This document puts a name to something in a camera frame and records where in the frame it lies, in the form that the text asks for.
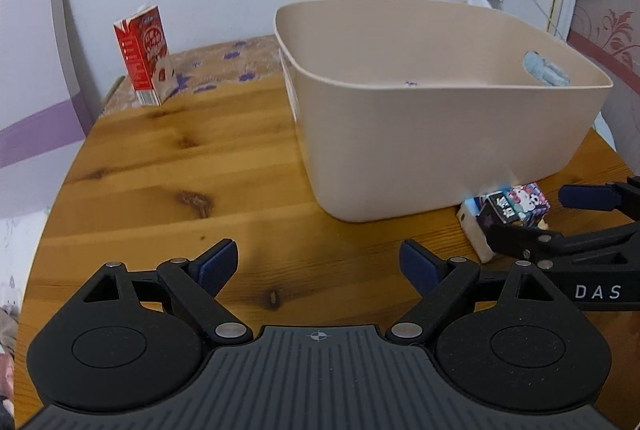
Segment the crosshair marking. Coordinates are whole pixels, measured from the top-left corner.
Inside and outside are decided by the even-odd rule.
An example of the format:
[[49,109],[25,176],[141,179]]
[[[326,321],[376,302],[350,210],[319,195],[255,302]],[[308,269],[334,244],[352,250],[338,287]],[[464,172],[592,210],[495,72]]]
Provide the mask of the crosshair marking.
[[327,333],[324,333],[322,331],[316,331],[315,333],[308,334],[307,336],[309,338],[311,338],[312,340],[315,340],[316,342],[320,342],[320,341],[328,338],[331,335],[327,334]]

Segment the floral pattern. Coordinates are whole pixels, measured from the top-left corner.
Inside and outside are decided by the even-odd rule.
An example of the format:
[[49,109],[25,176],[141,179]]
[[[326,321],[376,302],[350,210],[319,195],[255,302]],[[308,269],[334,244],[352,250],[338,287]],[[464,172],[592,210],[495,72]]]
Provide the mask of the floral pattern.
[[634,44],[634,27],[629,23],[634,12],[628,11],[617,14],[609,9],[595,28],[587,11],[576,6],[572,30],[587,38],[599,48],[604,49],[617,58],[630,70],[634,70],[633,54],[640,44]]

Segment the patterned fabric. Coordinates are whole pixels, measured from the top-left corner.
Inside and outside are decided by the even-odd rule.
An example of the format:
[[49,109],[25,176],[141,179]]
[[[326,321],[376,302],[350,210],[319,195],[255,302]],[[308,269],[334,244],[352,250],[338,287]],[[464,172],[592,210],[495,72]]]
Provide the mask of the patterned fabric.
[[[235,40],[172,54],[177,87],[170,97],[211,91],[282,71],[278,41],[273,35]],[[104,107],[103,115],[140,107],[127,76]]]

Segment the purple stripe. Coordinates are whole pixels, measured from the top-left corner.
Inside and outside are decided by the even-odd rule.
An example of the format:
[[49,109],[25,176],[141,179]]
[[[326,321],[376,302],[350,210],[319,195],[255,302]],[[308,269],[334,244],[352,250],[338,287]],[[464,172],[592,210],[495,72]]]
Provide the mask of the purple stripe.
[[73,100],[60,102],[0,131],[0,168],[84,138]]

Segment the metal screw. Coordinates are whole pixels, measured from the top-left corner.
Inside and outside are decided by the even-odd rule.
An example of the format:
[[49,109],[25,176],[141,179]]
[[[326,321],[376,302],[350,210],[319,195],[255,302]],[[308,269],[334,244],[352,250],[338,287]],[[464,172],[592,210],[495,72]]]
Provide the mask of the metal screw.
[[552,263],[550,260],[545,259],[544,261],[540,261],[538,263],[538,267],[540,269],[551,269],[552,267],[554,267],[554,263]]
[[239,338],[246,333],[246,327],[238,322],[225,322],[216,327],[216,334],[220,338]]
[[391,327],[391,332],[398,338],[417,338],[422,334],[422,328],[418,324],[402,322]]

